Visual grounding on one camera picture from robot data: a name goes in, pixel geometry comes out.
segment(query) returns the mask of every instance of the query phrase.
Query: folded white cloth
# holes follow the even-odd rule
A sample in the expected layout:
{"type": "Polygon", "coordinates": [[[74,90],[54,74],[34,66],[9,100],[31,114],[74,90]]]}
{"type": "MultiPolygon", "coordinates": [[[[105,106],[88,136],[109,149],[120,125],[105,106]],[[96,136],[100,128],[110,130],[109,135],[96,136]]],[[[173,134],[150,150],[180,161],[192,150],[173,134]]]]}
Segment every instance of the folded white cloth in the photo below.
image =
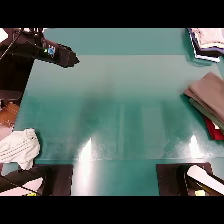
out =
{"type": "Polygon", "coordinates": [[[29,170],[39,151],[34,129],[14,131],[0,141],[0,163],[17,162],[23,170],[29,170]]]}

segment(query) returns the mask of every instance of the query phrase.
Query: wire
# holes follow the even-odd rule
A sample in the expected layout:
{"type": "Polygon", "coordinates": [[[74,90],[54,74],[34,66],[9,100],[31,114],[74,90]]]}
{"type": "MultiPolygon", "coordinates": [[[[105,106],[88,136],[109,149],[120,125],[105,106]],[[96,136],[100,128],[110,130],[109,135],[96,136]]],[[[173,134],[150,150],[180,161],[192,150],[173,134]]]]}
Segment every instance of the wire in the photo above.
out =
{"type": "Polygon", "coordinates": [[[15,187],[20,187],[20,188],[23,188],[24,190],[31,191],[32,193],[35,193],[35,194],[37,194],[37,195],[39,195],[39,196],[42,196],[41,194],[39,194],[38,192],[36,192],[36,191],[34,191],[34,190],[31,190],[31,189],[29,189],[29,188],[26,188],[26,187],[23,187],[23,186],[20,186],[20,185],[18,185],[18,184],[15,184],[15,183],[11,182],[8,178],[6,178],[6,177],[4,177],[4,176],[2,176],[2,175],[0,175],[0,177],[3,178],[4,180],[6,180],[8,183],[10,183],[11,185],[13,185],[13,186],[15,186],[15,187]]]}
{"type": "Polygon", "coordinates": [[[8,46],[8,48],[5,50],[5,52],[0,57],[0,61],[6,55],[6,53],[10,50],[10,48],[13,46],[13,44],[18,40],[18,38],[22,34],[23,30],[24,30],[24,28],[21,28],[21,30],[19,31],[19,34],[17,35],[17,37],[14,38],[14,40],[11,42],[11,44],[8,46]]]}

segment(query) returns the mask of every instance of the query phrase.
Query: glossy table surface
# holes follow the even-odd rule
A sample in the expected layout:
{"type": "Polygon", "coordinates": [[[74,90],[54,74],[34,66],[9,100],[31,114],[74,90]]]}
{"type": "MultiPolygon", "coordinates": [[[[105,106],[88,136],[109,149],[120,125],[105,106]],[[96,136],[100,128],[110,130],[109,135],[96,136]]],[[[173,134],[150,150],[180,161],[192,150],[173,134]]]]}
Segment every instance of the glossy table surface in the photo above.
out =
{"type": "Polygon", "coordinates": [[[224,178],[224,142],[183,95],[224,64],[195,60],[186,29],[45,32],[80,63],[35,61],[15,130],[36,129],[37,163],[74,164],[72,195],[158,195],[156,163],[210,161],[224,178]]]}

